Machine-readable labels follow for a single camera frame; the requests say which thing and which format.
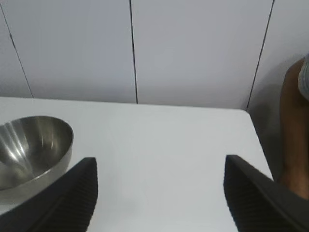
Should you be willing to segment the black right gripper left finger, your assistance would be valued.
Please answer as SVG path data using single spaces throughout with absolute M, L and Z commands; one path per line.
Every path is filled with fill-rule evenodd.
M 2 232 L 85 232 L 98 199 L 95 158 L 84 158 L 56 182 L 0 217 Z

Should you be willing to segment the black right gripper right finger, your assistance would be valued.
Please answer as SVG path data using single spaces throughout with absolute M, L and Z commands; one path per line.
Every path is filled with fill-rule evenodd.
M 309 202 L 238 155 L 225 158 L 224 194 L 240 232 L 307 232 Z

